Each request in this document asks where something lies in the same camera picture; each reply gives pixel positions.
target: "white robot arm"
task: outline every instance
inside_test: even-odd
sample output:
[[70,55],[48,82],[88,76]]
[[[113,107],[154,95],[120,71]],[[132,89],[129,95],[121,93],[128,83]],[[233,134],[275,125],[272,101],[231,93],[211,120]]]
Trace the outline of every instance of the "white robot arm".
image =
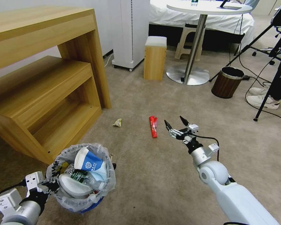
[[165,121],[166,128],[170,136],[182,140],[187,146],[201,181],[215,193],[221,209],[229,220],[249,225],[279,225],[248,189],[233,180],[222,163],[210,160],[212,154],[219,150],[219,146],[212,144],[208,149],[204,149],[196,140],[199,127],[180,118],[186,126],[185,129],[175,130]]
[[23,200],[15,188],[0,195],[2,225],[35,225],[49,195],[59,189],[56,180],[44,180],[40,171],[27,175],[24,181],[27,196]]

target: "beige carpet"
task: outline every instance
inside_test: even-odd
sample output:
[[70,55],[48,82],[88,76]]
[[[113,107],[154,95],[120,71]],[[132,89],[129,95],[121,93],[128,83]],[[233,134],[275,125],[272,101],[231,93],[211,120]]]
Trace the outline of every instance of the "beige carpet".
[[[269,20],[256,19],[256,34],[268,26]],[[275,30],[271,30],[256,46],[275,45],[274,35]],[[259,72],[269,58],[261,53],[252,57],[252,52],[248,50],[242,61]],[[175,60],[174,54],[167,52],[165,70],[186,64],[186,59]],[[227,51],[203,51],[195,66],[209,70],[212,76],[228,58]],[[233,66],[240,67],[238,62]],[[199,180],[186,147],[166,132],[164,119],[174,128],[183,128],[179,115],[199,125],[201,135],[219,140],[220,161],[281,224],[281,119],[262,113],[258,122],[253,121],[256,110],[244,101],[253,81],[242,81],[232,99],[220,99],[210,92],[213,83],[184,86],[165,73],[162,82],[147,81],[143,79],[143,67],[141,63],[128,72],[109,63],[106,73],[112,109],[104,110],[80,141],[101,143],[114,155],[116,189],[84,215],[63,209],[51,197],[38,224],[202,225],[228,221],[212,191]],[[278,63],[267,66],[262,77],[272,79],[277,67]],[[281,105],[274,113],[281,115]],[[157,139],[151,137],[151,115],[159,119]],[[118,118],[123,118],[122,127],[112,127]],[[212,143],[201,142],[205,146]],[[0,190],[38,170],[45,172],[46,165],[12,150],[0,139]]]

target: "white table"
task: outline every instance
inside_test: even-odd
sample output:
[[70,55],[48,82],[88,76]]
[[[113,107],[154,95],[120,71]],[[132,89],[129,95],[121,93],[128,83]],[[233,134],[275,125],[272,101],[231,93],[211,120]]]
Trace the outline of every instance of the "white table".
[[[167,76],[177,82],[183,83],[186,85],[200,85],[204,84],[209,80],[209,73],[207,70],[203,70],[200,68],[192,68],[195,60],[195,55],[198,50],[198,44],[202,37],[203,29],[205,27],[207,15],[235,15],[235,14],[245,14],[252,11],[252,7],[248,5],[242,5],[238,3],[229,3],[227,2],[224,5],[224,8],[219,8],[219,6],[223,2],[221,1],[203,1],[199,0],[197,6],[191,5],[191,0],[173,0],[167,3],[167,7],[169,9],[186,12],[186,13],[194,13],[200,14],[197,30],[195,33],[194,41],[191,47],[190,57],[187,62],[187,65],[176,65],[167,69]],[[239,9],[227,9],[225,7],[232,6],[238,7]]]

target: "trash bin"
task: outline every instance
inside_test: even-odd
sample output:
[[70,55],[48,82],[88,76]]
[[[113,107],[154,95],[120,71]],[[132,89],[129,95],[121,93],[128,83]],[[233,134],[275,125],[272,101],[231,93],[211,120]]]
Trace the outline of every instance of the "trash bin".
[[219,98],[232,98],[235,90],[243,79],[244,72],[235,67],[223,67],[211,92]]
[[64,173],[64,171],[70,164],[74,164],[75,157],[79,150],[87,146],[90,147],[88,148],[89,151],[106,162],[107,181],[105,182],[102,190],[97,193],[90,194],[85,199],[77,199],[70,196],[60,186],[59,190],[54,194],[54,197],[61,206],[72,212],[83,213],[93,209],[102,201],[104,196],[106,196],[109,191],[115,188],[116,185],[116,175],[111,159],[109,157],[108,150],[107,148],[104,148],[102,145],[97,143],[77,144],[64,149],[60,153],[60,155],[55,158],[54,163],[48,166],[46,179],[49,181],[58,179],[58,176]]

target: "bottle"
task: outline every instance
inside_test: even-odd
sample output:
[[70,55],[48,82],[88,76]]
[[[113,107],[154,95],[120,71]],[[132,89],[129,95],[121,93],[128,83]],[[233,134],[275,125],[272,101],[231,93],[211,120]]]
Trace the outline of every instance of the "bottle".
[[198,0],[191,0],[191,5],[192,6],[197,6]]
[[104,186],[104,182],[96,180],[91,172],[75,169],[73,165],[68,166],[65,173],[68,173],[72,179],[82,184],[86,184],[96,191],[102,190]]

